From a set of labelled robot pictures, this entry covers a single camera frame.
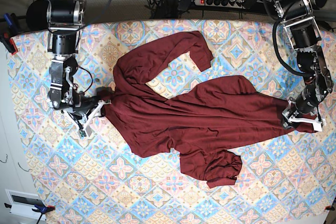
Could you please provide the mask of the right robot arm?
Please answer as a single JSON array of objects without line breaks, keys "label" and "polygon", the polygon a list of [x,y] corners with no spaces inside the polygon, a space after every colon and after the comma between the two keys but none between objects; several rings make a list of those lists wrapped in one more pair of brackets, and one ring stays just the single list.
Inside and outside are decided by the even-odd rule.
[{"label": "right robot arm", "polygon": [[48,105],[63,113],[75,125],[80,138],[92,134],[91,121],[105,115],[98,95],[87,97],[78,91],[74,75],[81,67],[76,61],[84,27],[84,0],[47,0],[47,51],[52,54]]}]

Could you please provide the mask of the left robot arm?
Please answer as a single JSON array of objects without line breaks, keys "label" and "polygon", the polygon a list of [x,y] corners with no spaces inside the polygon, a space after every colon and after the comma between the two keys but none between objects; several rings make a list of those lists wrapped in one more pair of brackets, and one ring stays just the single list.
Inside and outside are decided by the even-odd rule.
[{"label": "left robot arm", "polygon": [[[325,120],[319,104],[332,93],[334,82],[327,67],[322,47],[320,29],[313,14],[311,0],[273,0],[278,19],[272,29],[272,41],[279,62],[292,74],[303,77],[305,87],[296,97],[288,99],[282,112],[281,123],[285,129],[296,128],[301,123],[312,124],[321,132]],[[277,44],[277,27],[281,25],[297,53],[299,70],[293,70],[280,56]]]}]

